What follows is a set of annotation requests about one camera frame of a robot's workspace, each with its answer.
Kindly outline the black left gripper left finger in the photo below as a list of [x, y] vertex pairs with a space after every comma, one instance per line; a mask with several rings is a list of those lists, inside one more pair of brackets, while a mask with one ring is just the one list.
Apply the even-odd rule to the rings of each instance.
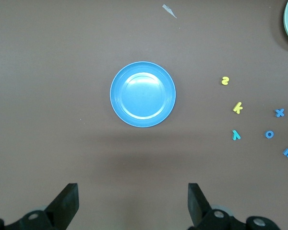
[[65, 230], [79, 209], [78, 184], [67, 184], [45, 208], [27, 213], [8, 230]]

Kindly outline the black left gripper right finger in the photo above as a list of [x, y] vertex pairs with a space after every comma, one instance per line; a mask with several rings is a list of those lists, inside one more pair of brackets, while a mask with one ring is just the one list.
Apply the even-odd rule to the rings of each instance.
[[243, 230], [245, 224], [221, 209], [211, 208], [197, 183], [188, 184], [188, 211], [193, 225], [190, 230]]

